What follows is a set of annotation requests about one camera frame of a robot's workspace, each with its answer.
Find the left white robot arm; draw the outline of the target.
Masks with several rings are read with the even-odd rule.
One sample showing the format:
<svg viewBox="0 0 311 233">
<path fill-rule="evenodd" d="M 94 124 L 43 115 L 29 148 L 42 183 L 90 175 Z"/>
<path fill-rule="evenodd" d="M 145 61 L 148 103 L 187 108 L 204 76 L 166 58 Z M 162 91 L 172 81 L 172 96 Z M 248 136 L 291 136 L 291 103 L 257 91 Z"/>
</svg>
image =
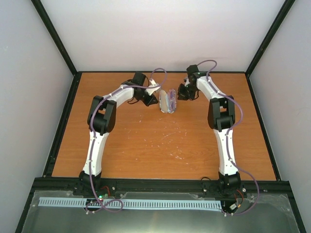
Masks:
<svg viewBox="0 0 311 233">
<path fill-rule="evenodd" d="M 132 79 L 122 82 L 113 92 L 95 96 L 92 100 L 87 118 L 89 147 L 79 175 L 84 190 L 90 195 L 97 195 L 101 190 L 102 158 L 107 138 L 116 124 L 117 108 L 131 99 L 146 106 L 158 103 L 154 93 L 160 90 L 161 85 L 149 79 L 148 85 L 144 86 L 146 79 L 146 75 L 136 72 Z"/>
</svg>

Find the flag print glasses case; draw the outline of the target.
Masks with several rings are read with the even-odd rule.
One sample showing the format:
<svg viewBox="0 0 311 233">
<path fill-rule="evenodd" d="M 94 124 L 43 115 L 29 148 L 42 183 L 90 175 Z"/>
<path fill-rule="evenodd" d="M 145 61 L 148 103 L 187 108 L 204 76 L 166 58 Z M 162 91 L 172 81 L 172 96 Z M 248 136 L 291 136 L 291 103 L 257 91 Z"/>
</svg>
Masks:
<svg viewBox="0 0 311 233">
<path fill-rule="evenodd" d="M 176 111 L 176 108 L 174 111 L 170 110 L 169 107 L 169 91 L 166 92 L 165 90 L 161 89 L 159 92 L 159 107 L 161 112 L 163 113 L 169 113 L 172 114 Z"/>
</svg>

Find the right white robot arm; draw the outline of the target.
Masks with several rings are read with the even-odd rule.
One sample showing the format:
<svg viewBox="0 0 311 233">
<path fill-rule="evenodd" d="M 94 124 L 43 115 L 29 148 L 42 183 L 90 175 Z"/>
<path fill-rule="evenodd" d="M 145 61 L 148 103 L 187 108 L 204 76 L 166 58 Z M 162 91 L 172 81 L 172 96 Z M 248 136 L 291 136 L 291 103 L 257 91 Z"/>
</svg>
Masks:
<svg viewBox="0 0 311 233">
<path fill-rule="evenodd" d="M 190 65 L 177 96 L 179 100 L 195 100 L 198 92 L 202 92 L 209 102 L 207 122 L 216 136 L 220 158 L 218 190 L 228 193 L 241 185 L 233 147 L 233 126 L 236 123 L 234 98 L 216 86 L 209 72 L 200 71 L 198 65 Z"/>
</svg>

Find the pink transparent sunglasses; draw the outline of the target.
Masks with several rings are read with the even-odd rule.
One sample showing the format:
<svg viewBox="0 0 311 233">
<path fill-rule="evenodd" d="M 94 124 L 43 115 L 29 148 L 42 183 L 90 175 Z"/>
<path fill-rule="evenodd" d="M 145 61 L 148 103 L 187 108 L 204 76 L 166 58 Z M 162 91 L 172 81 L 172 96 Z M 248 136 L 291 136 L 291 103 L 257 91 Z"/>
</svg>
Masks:
<svg viewBox="0 0 311 233">
<path fill-rule="evenodd" d="M 171 111 L 176 108 L 176 92 L 174 89 L 169 90 L 169 107 Z"/>
</svg>

